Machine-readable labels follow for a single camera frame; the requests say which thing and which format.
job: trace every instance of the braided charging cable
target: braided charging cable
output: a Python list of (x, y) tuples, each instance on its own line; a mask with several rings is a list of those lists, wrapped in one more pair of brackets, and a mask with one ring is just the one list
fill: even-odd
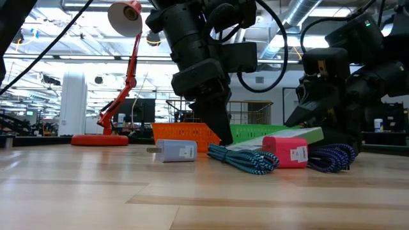
[(208, 155), (247, 173), (256, 175), (270, 173), (278, 168), (280, 164), (279, 159), (271, 153), (251, 150), (231, 151), (215, 144), (210, 145)]
[(338, 173), (349, 168), (355, 156), (355, 151), (347, 144), (329, 144), (311, 148), (308, 167), (322, 173)]

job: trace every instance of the lamp base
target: lamp base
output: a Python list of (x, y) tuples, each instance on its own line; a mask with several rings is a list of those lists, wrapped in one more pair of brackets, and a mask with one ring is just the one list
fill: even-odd
[(127, 146), (128, 137), (118, 135), (75, 135), (71, 139), (74, 146)]

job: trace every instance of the pink phone charger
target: pink phone charger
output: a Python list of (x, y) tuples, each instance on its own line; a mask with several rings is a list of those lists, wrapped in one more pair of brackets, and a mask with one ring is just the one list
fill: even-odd
[(298, 137), (264, 137), (262, 151), (280, 160), (280, 169), (305, 168), (308, 163), (308, 144)]

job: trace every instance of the metal wire rack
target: metal wire rack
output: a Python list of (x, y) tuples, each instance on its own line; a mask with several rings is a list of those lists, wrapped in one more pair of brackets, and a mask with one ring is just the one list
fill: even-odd
[[(170, 123), (201, 123), (202, 121), (194, 114), (189, 105), (193, 102), (186, 100), (166, 100), (169, 107)], [(271, 101), (230, 101), (227, 111), (231, 124), (270, 125), (271, 124)]]

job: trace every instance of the orange plastic basket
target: orange plastic basket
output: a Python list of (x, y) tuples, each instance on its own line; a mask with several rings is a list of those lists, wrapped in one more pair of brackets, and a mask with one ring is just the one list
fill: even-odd
[(210, 144), (220, 139), (204, 123), (152, 123), (153, 137), (158, 139), (196, 141), (197, 151), (207, 153)]

